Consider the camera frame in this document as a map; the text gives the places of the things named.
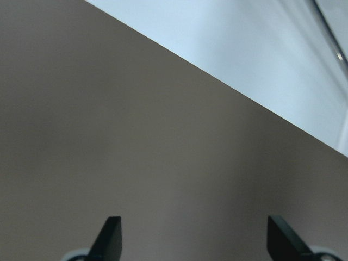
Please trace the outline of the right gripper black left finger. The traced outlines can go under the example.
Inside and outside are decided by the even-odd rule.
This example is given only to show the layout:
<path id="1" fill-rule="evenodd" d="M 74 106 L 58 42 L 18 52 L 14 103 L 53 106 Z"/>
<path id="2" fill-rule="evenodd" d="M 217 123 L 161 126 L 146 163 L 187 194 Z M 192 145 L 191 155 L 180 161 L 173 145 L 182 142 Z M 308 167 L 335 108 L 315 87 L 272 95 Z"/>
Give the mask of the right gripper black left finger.
<path id="1" fill-rule="evenodd" d="M 106 219 L 90 248 L 73 250 L 63 260 L 119 261 L 122 253 L 122 222 L 120 216 Z"/>

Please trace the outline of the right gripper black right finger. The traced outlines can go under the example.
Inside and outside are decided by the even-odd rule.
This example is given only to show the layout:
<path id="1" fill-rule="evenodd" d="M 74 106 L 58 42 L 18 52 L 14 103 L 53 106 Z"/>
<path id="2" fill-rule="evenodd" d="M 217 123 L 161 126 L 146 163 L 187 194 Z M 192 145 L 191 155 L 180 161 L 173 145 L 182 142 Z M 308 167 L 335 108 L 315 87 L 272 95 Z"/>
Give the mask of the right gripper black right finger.
<path id="1" fill-rule="evenodd" d="M 312 250 L 279 215 L 267 219 L 266 248 L 274 261 L 341 260 L 326 250 Z"/>

